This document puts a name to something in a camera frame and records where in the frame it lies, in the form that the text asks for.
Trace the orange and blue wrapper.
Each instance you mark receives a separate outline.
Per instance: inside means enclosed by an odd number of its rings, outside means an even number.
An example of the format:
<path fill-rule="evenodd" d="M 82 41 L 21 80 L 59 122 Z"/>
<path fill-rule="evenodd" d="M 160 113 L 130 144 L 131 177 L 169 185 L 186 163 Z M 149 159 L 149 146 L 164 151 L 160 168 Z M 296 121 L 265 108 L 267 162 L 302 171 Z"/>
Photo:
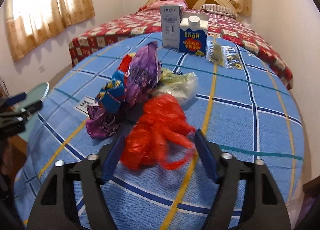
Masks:
<path fill-rule="evenodd" d="M 121 104 L 125 101 L 127 77 L 129 76 L 129 65 L 131 61 L 132 56 L 127 54 L 121 60 L 111 80 L 102 87 L 95 97 L 98 105 L 103 107 L 107 113 L 116 114 L 120 110 Z"/>

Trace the red plastic bag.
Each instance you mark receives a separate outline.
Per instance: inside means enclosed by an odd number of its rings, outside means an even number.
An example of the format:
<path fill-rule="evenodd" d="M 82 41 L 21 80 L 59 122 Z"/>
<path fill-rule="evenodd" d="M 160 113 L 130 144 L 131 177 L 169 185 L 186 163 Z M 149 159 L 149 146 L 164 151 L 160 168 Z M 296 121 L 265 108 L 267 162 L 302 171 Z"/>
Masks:
<path fill-rule="evenodd" d="M 156 164 L 166 170 L 176 170 L 194 155 L 195 145 L 188 137 L 195 132 L 174 96 L 153 97 L 144 104 L 143 114 L 126 137 L 120 161 L 134 171 Z M 169 143 L 185 148 L 185 155 L 169 162 Z"/>

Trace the pale yellow plastic bag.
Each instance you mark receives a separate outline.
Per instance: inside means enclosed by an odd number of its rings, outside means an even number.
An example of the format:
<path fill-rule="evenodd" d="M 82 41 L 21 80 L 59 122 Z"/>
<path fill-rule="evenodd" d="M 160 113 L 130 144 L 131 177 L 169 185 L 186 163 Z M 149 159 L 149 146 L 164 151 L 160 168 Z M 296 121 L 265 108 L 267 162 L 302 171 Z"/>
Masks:
<path fill-rule="evenodd" d="M 176 74 L 167 68 L 161 69 L 161 78 L 152 91 L 152 96 L 170 94 L 180 105 L 191 101 L 199 89 L 199 78 L 194 73 Z"/>

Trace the brown wooden furniture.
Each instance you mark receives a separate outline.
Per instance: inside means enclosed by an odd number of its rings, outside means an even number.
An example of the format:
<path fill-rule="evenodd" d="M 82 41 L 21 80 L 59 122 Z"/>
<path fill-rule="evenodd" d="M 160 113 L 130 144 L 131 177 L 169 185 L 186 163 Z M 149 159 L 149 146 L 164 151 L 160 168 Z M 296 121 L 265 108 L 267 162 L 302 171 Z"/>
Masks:
<path fill-rule="evenodd" d="M 1 173 L 7 175 L 11 183 L 25 164 L 26 154 L 27 142 L 20 136 L 12 136 L 6 142 L 1 140 Z"/>

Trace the left beige curtain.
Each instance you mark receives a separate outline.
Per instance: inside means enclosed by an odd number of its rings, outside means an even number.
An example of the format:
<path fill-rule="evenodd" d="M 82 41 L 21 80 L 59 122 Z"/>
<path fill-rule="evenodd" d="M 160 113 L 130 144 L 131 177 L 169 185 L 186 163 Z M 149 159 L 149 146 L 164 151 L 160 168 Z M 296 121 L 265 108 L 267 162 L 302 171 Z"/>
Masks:
<path fill-rule="evenodd" d="M 92 0 L 5 0 L 8 45 L 17 62 L 68 26 L 94 17 Z"/>

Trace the purple snack wrapper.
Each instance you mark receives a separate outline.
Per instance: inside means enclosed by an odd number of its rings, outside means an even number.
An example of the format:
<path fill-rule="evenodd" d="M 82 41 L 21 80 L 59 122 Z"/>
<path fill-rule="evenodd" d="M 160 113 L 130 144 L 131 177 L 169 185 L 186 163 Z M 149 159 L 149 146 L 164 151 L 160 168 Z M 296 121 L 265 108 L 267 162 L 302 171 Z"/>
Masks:
<path fill-rule="evenodd" d="M 127 77 L 127 92 L 125 101 L 116 114 L 110 114 L 95 104 L 88 105 L 89 119 L 86 120 L 86 130 L 92 139 L 104 139 L 116 133 L 126 119 L 128 111 L 136 104 L 145 102 L 148 95 L 161 78 L 161 64 L 157 57 L 158 44 L 152 41 L 139 48 L 129 65 Z"/>

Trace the small clear snack packet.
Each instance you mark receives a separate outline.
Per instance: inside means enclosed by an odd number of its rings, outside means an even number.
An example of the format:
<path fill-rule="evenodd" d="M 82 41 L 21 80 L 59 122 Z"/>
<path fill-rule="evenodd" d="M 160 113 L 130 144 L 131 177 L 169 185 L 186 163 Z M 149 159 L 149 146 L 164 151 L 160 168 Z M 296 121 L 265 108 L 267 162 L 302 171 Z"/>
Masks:
<path fill-rule="evenodd" d="M 223 57 L 221 45 L 214 42 L 208 43 L 206 59 L 217 65 L 224 66 L 224 57 Z"/>

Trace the pink pillow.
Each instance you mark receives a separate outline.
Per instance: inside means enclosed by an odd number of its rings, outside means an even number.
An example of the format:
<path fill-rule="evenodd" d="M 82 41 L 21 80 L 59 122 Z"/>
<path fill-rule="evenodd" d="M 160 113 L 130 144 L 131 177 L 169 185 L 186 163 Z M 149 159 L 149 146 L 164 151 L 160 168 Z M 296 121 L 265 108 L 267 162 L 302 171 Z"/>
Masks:
<path fill-rule="evenodd" d="M 188 9 L 188 5 L 185 0 L 159 0 L 157 2 L 153 2 L 147 6 L 149 10 L 159 10 L 161 6 L 164 5 L 176 5 L 180 6 L 183 10 Z"/>

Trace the red patchwork bedspread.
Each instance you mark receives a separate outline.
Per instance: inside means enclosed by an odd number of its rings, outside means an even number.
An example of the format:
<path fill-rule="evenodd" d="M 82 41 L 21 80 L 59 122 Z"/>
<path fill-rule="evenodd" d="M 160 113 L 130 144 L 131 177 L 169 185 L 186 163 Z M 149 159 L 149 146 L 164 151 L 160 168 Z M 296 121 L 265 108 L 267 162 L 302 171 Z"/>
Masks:
<path fill-rule="evenodd" d="M 186 11 L 209 15 L 209 36 L 231 41 L 255 54 L 269 65 L 288 90 L 293 89 L 293 74 L 285 61 L 258 33 L 239 22 L 235 14 L 223 15 L 220 12 L 191 9 Z M 108 45 L 129 37 L 160 31 L 160 10 L 142 7 L 136 13 L 106 22 L 73 38 L 68 45 L 72 65 L 77 65 L 84 58 Z"/>

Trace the blue Look drink carton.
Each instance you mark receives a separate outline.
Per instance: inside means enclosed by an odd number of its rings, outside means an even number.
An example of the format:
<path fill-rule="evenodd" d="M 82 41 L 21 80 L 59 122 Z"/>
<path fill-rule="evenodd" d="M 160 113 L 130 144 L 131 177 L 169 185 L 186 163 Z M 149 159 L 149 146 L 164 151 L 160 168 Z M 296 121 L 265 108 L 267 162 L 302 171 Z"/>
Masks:
<path fill-rule="evenodd" d="M 179 50 L 198 56 L 206 56 L 209 16 L 189 14 L 180 23 Z"/>

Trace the tall white milk carton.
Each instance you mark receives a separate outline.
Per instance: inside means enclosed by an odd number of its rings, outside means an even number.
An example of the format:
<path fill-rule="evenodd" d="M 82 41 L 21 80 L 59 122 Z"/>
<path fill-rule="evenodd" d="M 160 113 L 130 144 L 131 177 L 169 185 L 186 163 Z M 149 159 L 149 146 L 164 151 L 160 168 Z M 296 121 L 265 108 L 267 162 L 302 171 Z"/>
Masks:
<path fill-rule="evenodd" d="M 163 47 L 179 49 L 182 6 L 162 5 L 160 13 Z"/>

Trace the striped pillow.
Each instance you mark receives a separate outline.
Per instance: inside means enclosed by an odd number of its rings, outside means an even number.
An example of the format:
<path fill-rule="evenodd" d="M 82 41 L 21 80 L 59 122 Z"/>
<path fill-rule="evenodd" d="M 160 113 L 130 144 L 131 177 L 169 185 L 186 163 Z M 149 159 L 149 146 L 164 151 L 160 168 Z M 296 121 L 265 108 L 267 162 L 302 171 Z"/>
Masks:
<path fill-rule="evenodd" d="M 235 10 L 227 8 L 222 5 L 204 4 L 201 6 L 200 10 L 205 11 L 205 12 L 209 12 L 209 13 L 213 13 L 216 15 L 231 17 L 233 19 L 240 18 L 240 16 L 238 15 L 238 13 Z"/>

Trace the wall power outlet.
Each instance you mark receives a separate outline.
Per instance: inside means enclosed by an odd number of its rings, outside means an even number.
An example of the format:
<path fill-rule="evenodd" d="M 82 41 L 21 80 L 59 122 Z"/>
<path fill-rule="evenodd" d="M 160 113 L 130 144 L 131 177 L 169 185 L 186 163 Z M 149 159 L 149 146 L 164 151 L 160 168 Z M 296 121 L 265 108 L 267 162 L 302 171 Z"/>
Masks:
<path fill-rule="evenodd" d="M 40 72 L 40 73 L 43 73 L 45 70 L 46 70 L 46 69 L 45 69 L 44 66 L 40 66 L 40 67 L 39 67 L 39 72 Z"/>

